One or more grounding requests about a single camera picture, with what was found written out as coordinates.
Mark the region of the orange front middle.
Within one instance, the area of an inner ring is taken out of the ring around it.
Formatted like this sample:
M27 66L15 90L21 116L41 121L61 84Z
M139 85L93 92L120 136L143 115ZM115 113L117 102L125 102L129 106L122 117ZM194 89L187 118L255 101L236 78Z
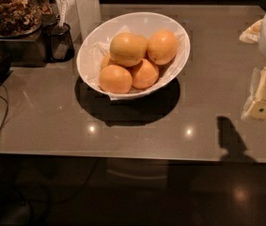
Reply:
M147 89L156 83L159 78L159 67L143 58L141 62L130 68L133 78L133 87Z

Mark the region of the white paper bowl liner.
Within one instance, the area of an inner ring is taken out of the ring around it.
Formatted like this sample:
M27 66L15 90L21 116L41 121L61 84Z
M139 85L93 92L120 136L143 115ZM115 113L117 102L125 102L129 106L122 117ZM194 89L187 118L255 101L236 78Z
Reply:
M84 41L77 56L77 69L83 81L97 92L107 95L111 100L133 100L149 95L169 84L184 68L190 55L190 40L183 27L172 28L179 41L178 52L171 62L162 67L157 82L149 89L131 89L126 94L115 94L103 91L99 86L99 74L103 57L109 52L111 39L119 32L133 32L145 37L151 35L144 28L134 29L123 25L112 31L98 27Z

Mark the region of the glass jar of walnuts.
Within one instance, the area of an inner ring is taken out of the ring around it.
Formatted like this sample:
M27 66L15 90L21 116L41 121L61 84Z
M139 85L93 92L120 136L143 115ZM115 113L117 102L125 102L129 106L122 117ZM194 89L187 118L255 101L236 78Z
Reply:
M37 31L41 24L37 0L0 0L0 38L29 35Z

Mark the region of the orange top right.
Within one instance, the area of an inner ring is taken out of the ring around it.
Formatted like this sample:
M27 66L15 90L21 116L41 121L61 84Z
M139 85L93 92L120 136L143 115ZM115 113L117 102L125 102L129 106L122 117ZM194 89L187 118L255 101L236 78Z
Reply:
M148 57L157 65L167 64L175 57L178 44L178 39L173 32L159 30L149 38Z

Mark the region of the orange front left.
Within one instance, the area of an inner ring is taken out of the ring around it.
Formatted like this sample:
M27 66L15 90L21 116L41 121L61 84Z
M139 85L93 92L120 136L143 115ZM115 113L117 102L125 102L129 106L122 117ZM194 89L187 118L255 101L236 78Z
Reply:
M99 86L106 92L126 94L130 91L133 78L130 72L118 65L109 65L101 70Z

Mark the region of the black mesh utensil holder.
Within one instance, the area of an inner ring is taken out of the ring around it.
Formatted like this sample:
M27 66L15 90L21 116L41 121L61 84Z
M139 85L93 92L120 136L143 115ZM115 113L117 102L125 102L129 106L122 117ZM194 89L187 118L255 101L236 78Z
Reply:
M70 35L70 26L58 23L48 24L41 30L45 41L45 60L47 62L65 62L74 57L74 47Z

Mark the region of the dark metal stand box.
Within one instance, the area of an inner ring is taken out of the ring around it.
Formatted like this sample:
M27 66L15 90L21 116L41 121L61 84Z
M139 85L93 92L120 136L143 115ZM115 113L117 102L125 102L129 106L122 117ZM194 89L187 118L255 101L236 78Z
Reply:
M55 22L54 14L0 16L0 52L11 56L14 67L43 67L48 49L42 29Z

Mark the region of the orange hidden back left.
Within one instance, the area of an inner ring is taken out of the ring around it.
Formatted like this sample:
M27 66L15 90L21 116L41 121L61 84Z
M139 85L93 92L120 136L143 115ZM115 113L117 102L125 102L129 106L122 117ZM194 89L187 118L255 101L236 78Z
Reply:
M109 65L116 65L117 63L111 58L110 54L106 54L101 62L101 69L104 69L105 67Z

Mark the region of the white utensil in holder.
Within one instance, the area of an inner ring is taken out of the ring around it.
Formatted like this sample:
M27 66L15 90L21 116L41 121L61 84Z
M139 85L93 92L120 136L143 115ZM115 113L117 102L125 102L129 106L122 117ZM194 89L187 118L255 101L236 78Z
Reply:
M66 13L67 13L67 8L68 8L68 2L66 0L58 0L59 1L59 20L57 27L62 28L65 21L66 21Z

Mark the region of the white column behind bowl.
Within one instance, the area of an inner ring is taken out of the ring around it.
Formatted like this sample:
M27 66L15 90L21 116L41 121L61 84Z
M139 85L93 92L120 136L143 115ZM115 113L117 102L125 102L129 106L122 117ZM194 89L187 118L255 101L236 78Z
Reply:
M66 22L73 40L85 39L102 20L100 0L66 0Z

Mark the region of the large yellowish orange top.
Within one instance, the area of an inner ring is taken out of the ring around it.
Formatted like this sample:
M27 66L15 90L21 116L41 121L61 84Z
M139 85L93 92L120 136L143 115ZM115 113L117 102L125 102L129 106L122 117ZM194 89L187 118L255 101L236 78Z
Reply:
M119 65L132 67L141 62L148 48L148 39L129 32L115 35L110 43L110 57Z

